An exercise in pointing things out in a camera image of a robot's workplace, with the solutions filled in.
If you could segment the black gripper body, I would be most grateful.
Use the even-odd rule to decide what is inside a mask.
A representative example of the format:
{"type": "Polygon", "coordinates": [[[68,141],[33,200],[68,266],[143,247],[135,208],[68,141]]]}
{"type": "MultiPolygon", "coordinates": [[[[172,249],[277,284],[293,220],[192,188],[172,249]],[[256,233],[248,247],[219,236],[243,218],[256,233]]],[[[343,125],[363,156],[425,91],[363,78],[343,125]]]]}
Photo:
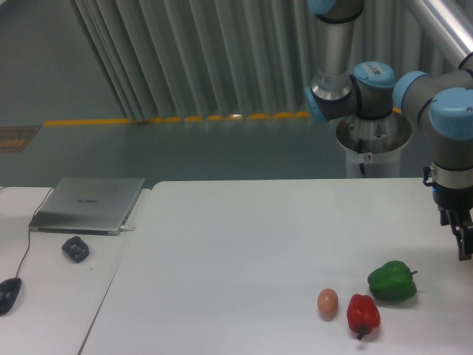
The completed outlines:
{"type": "Polygon", "coordinates": [[[472,169],[448,170],[440,166],[425,166],[423,184],[432,188],[442,226],[469,228],[472,225],[472,169]]]}

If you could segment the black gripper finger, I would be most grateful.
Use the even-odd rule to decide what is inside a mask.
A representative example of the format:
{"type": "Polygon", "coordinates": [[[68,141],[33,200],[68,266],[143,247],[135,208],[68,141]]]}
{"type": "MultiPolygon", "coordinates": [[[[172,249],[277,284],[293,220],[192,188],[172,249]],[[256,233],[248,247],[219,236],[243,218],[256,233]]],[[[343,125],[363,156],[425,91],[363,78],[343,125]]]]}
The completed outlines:
{"type": "Polygon", "coordinates": [[[459,261],[472,259],[472,224],[460,223],[452,227],[456,237],[459,261]]]}

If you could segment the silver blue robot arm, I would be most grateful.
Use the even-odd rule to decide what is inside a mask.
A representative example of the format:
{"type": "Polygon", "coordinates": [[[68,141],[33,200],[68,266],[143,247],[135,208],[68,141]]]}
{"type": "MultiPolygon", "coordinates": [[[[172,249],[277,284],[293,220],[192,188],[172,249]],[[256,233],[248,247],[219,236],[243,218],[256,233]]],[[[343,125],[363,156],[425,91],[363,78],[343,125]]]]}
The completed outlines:
{"type": "Polygon", "coordinates": [[[304,93],[317,121],[353,116],[355,129],[338,139],[359,154],[374,152],[374,126],[394,143],[402,122],[416,123],[432,141],[423,183],[432,188],[440,223],[456,237],[460,260],[472,258],[472,22],[454,1],[407,1],[406,8],[455,70],[438,77],[421,71],[395,79],[392,69],[368,61],[348,69],[354,24],[362,1],[310,1],[319,24],[316,75],[304,93]]]}

